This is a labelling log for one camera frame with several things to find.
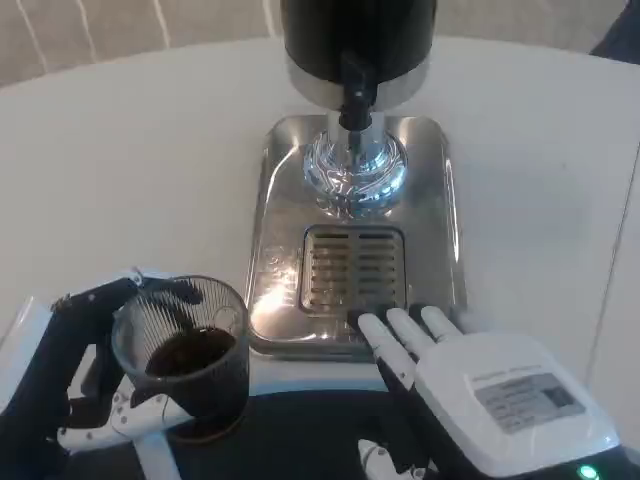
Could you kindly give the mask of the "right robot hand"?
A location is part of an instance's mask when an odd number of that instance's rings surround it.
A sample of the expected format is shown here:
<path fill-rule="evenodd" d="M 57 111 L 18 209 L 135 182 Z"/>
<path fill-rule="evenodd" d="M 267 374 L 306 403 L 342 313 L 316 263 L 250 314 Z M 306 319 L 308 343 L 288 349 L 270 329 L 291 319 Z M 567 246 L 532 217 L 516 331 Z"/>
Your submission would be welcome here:
<path fill-rule="evenodd" d="M 460 330 L 439 308 L 356 311 L 350 325 L 439 479 L 629 479 L 616 426 L 535 339 Z"/>

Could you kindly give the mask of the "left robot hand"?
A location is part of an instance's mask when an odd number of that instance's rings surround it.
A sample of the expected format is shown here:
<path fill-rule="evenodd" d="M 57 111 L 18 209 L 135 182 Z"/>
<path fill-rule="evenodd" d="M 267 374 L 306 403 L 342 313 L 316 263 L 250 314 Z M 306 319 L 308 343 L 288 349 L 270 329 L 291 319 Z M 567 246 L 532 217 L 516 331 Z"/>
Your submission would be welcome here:
<path fill-rule="evenodd" d="M 71 458 L 129 443 L 112 425 L 124 377 L 112 347 L 117 312 L 149 300 L 197 305 L 185 279 L 130 273 L 46 307 L 29 298 L 1 339 L 1 476 L 47 479 Z"/>

